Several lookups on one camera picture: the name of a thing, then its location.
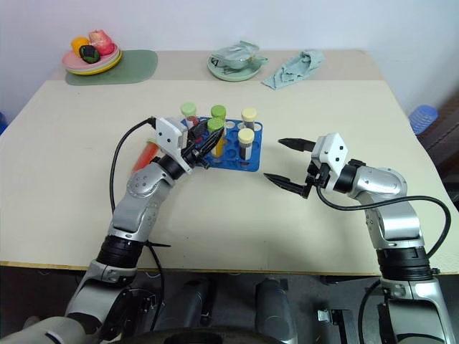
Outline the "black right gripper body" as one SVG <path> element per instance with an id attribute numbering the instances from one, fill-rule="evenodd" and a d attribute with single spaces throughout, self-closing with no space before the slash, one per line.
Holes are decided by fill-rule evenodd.
<path id="1" fill-rule="evenodd" d="M 319 163 L 317 166 L 314 162 L 310 162 L 304 186 L 304 197 L 308 198 L 312 188 L 325 188 L 330 179 L 330 167 L 327 163 Z"/>

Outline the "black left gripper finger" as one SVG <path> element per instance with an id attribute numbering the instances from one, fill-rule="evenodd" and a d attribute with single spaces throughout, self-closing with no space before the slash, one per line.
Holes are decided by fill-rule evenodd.
<path id="1" fill-rule="evenodd" d="M 206 156 L 212 152 L 212 147 L 201 146 L 193 150 L 193 157 L 196 162 L 202 162 Z"/>
<path id="2" fill-rule="evenodd" d="M 218 144 L 219 140 L 224 134 L 224 129 L 220 128 L 218 130 L 215 130 L 211 132 L 208 135 L 208 138 L 204 141 L 204 143 L 201 145 L 201 148 L 199 149 L 200 153 L 210 153 Z"/>

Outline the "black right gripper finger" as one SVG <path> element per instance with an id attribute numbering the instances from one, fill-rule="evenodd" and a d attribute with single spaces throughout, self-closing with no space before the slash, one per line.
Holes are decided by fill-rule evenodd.
<path id="1" fill-rule="evenodd" d="M 298 194 L 302 198 L 308 198 L 310 193 L 310 186 L 300 185 L 293 183 L 289 178 L 284 176 L 279 176 L 273 173 L 264 173 L 266 179 L 274 183 L 276 186 L 280 187 L 283 190 L 289 191 L 294 194 Z"/>
<path id="2" fill-rule="evenodd" d="M 308 151 L 312 152 L 316 143 L 314 141 L 302 139 L 302 138 L 281 138 L 278 142 L 288 148 L 295 151 Z"/>

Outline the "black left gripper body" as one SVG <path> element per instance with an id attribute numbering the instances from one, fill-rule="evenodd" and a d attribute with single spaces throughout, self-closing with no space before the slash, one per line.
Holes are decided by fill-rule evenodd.
<path id="1" fill-rule="evenodd" d="M 196 162 L 193 157 L 193 150 L 195 148 L 201 147 L 201 145 L 204 143 L 199 143 L 199 140 L 202 140 L 206 130 L 207 123 L 198 123 L 188 130 L 188 141 L 186 147 L 181 151 L 181 157 L 192 168 L 194 168 L 196 165 L 200 165 L 205 169 L 208 169 L 209 167 L 209 163 L 205 160 L 202 162 Z"/>

